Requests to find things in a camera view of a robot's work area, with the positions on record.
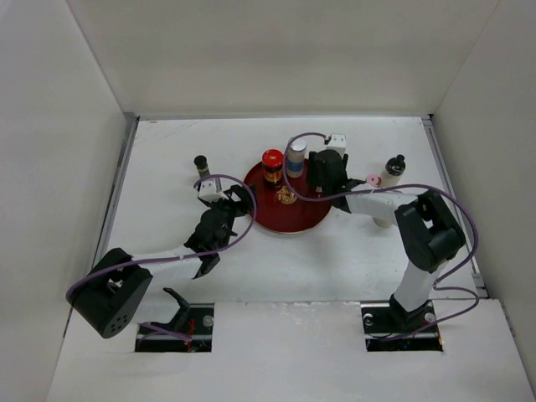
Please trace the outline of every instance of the white table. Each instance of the white table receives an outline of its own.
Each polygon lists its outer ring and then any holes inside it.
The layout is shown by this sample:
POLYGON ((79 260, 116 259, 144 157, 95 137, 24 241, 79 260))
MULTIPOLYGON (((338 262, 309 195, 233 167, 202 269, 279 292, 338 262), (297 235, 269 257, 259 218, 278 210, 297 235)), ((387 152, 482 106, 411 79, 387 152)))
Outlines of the white table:
MULTIPOLYGON (((191 189, 196 155, 208 157, 213 173, 243 178, 265 149, 283 148, 304 131, 346 134, 352 177, 377 173, 403 153, 403 183, 443 188, 418 118, 142 121, 109 248, 158 252, 190 236, 205 210, 191 189)), ((310 149, 320 147, 318 140, 310 142, 310 149)), ((236 230, 248 222, 238 219, 236 230)), ((463 258, 466 250, 459 254, 463 258)), ((169 284, 190 302, 216 302, 212 353, 133 353, 135 322, 145 318, 137 314, 123 332, 104 340, 74 312, 49 402, 533 400, 498 301, 484 300, 441 324, 444 353, 366 352, 356 301, 386 300, 399 284, 407 257, 395 227, 381 229, 369 217, 332 209, 299 235, 255 227, 221 257, 204 278, 169 284)), ((474 290, 472 268, 446 283, 474 290)), ((435 308, 444 317, 470 302, 436 300, 435 308)), ((147 294, 138 312, 155 308, 152 319, 165 321, 177 305, 158 291, 147 294)))

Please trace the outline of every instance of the red can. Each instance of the red can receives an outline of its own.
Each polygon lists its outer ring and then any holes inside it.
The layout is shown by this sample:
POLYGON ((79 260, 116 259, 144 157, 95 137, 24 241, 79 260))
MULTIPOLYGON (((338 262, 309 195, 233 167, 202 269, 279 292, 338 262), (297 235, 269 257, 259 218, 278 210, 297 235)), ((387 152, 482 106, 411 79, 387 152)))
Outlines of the red can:
POLYGON ((283 153, 269 149, 262 155, 262 167, 266 182, 272 187, 279 186, 283 179, 283 153))

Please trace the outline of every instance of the round red plate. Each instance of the round red plate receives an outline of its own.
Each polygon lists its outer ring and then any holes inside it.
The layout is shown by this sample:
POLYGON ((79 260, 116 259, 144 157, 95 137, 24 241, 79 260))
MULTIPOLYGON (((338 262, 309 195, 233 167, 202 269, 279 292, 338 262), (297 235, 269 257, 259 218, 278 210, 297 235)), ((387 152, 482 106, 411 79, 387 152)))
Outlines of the round red plate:
MULTIPOLYGON (((308 203, 297 199, 283 183, 279 188, 271 188, 265 183, 262 163, 257 163, 244 179, 247 185, 254 184, 257 197, 257 224, 279 233, 298 233, 314 228, 327 215, 331 203, 308 203)), ((303 174, 299 178, 289 178, 291 186, 306 197, 322 195, 306 182, 307 160, 303 174)))

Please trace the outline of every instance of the wall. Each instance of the wall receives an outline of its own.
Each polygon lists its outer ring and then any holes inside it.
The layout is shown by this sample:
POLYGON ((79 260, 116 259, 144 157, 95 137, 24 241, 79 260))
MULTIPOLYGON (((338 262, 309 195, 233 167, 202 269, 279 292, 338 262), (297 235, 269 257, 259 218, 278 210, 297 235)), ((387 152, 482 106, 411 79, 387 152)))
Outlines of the wall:
POLYGON ((125 120, 64 0, 0 0, 0 400, 45 400, 125 120))
POLYGON ((456 190, 482 234, 478 260, 536 386, 536 2, 502 0, 437 110, 456 190))
POLYGON ((68 0, 123 110, 430 113, 497 0, 68 0))

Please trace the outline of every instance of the cable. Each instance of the cable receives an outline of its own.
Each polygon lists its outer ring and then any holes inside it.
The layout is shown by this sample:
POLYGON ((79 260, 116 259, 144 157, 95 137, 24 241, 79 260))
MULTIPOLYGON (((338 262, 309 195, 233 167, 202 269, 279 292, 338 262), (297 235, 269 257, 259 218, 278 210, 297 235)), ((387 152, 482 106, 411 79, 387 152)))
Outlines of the cable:
POLYGON ((461 204, 457 199, 452 197, 449 193, 445 192, 444 190, 441 190, 440 188, 429 186, 427 184, 418 184, 418 183, 401 184, 401 185, 398 185, 398 186, 387 187, 387 188, 373 188, 373 189, 367 189, 367 190, 347 191, 346 193, 339 193, 339 194, 334 194, 334 195, 330 195, 330 196, 327 196, 327 197, 320 197, 320 198, 309 198, 309 197, 305 197, 303 195, 300 195, 291 186, 291 184, 289 183, 288 177, 286 176, 286 159, 288 158, 288 152, 291 149, 292 143, 295 140, 297 140, 298 138, 302 138, 302 137, 321 137, 321 138, 324 139, 324 141, 326 141, 328 139, 328 136, 326 136, 325 134, 321 134, 319 132, 304 132, 303 134, 299 134, 299 135, 291 138, 291 140, 286 145, 285 153, 283 155, 283 167, 282 167, 283 180, 285 181, 285 185, 288 187, 288 189, 292 193, 294 193, 296 195, 296 197, 299 198, 300 200, 307 201, 307 202, 312 202, 312 203, 320 203, 322 201, 330 201, 332 199, 346 197, 347 195, 368 194, 368 193, 372 193, 372 192, 384 193, 386 191, 401 190, 403 188, 424 188, 426 190, 430 190, 430 191, 433 191, 435 193, 438 193, 441 196, 447 198, 449 201, 451 201, 463 213, 463 215, 466 217, 467 221, 469 222, 469 225, 471 226, 471 232, 472 232, 473 241, 472 241, 472 248, 469 251, 469 254, 467 255, 466 258, 463 259, 462 262, 460 262, 458 265, 456 265, 450 271, 448 271, 447 273, 443 274, 442 276, 439 276, 435 280, 434 289, 437 290, 437 291, 465 291, 465 292, 471 293, 475 297, 475 302, 470 307, 468 307, 468 308, 466 308, 466 309, 464 309, 464 310, 462 310, 460 312, 451 314, 450 316, 447 316, 447 317, 437 319, 437 320, 435 320, 433 322, 430 322, 430 323, 424 325, 423 327, 420 327, 420 328, 416 329, 413 332, 410 332, 410 333, 407 333, 407 334, 401 334, 401 335, 398 335, 398 336, 392 337, 392 338, 383 338, 382 339, 383 341, 395 341, 395 340, 398 340, 398 339, 404 339, 404 338, 412 337, 416 333, 424 331, 424 330, 426 330, 426 329, 428 329, 430 327, 434 327, 439 322, 444 322, 446 320, 450 320, 451 318, 458 317, 458 316, 460 316, 462 314, 465 314, 466 312, 469 312, 470 310, 472 310, 476 306, 478 306, 478 303, 480 302, 480 297, 474 291, 471 291, 471 290, 466 289, 464 287, 458 287, 458 286, 436 287, 436 285, 438 283, 440 283, 441 281, 445 280, 447 277, 451 276, 452 274, 454 274, 455 272, 460 270, 460 268, 462 268, 467 262, 469 262, 472 259, 472 257, 475 256, 475 254, 477 252, 478 245, 480 243, 480 236, 478 234, 477 224, 475 223, 475 220, 473 219, 473 217, 471 216, 471 214, 469 213, 469 211, 467 210, 467 208, 463 204, 461 204))
MULTIPOLYGON (((254 225, 254 223, 256 221, 256 218, 257 218, 257 202, 255 200, 255 195, 253 194, 253 192, 251 191, 251 188, 247 184, 245 184, 244 182, 242 182, 238 178, 234 178, 234 177, 229 176, 227 174, 211 174, 209 176, 205 176, 204 178, 200 178, 197 182, 195 182, 195 184, 193 185, 193 188, 197 188, 199 186, 199 184, 201 184, 205 180, 210 180, 211 178, 226 178, 228 180, 231 180, 233 182, 238 183, 240 186, 245 188, 245 190, 250 195, 251 200, 253 201, 253 216, 251 217, 250 224, 248 225, 247 228, 245 228, 244 232, 239 237, 236 238, 235 241, 233 241, 232 243, 230 243, 228 245, 225 245, 224 247, 220 247, 219 249, 216 249, 216 250, 203 251, 203 252, 200 252, 200 253, 192 253, 192 254, 188 254, 188 255, 179 255, 179 256, 174 256, 174 257, 147 258, 145 260, 130 260, 128 262, 123 262, 121 264, 106 267, 103 270, 100 270, 100 271, 94 272, 92 274, 89 274, 88 276, 86 276, 86 277, 80 279, 79 281, 75 282, 69 288, 67 293, 65 294, 65 298, 67 299, 67 301, 69 301, 69 299, 71 298, 71 296, 73 295, 75 290, 77 288, 79 288, 80 286, 84 285, 85 283, 87 283, 89 281, 94 280, 95 278, 98 278, 99 276, 109 274, 110 272, 120 270, 121 268, 127 268, 128 266, 140 265, 140 264, 155 264, 155 263, 163 263, 163 262, 164 263, 165 262, 174 262, 174 261, 179 261, 179 260, 187 260, 187 259, 190 259, 190 258, 199 258, 199 257, 203 257, 204 255, 217 254, 217 253, 221 253, 222 251, 225 251, 227 249, 230 249, 231 247, 236 245, 239 241, 241 241, 249 233, 249 231, 253 227, 253 225, 254 225)), ((192 340, 191 337, 189 337, 188 335, 186 335, 184 333, 167 331, 167 330, 162 329, 160 327, 155 327, 155 326, 153 326, 152 324, 150 324, 148 322, 140 323, 140 325, 154 330, 155 332, 153 332, 153 334, 154 333, 165 333, 167 335, 171 335, 172 337, 176 337, 178 339, 181 339, 181 340, 184 340, 184 341, 187 341, 187 342, 192 340)))

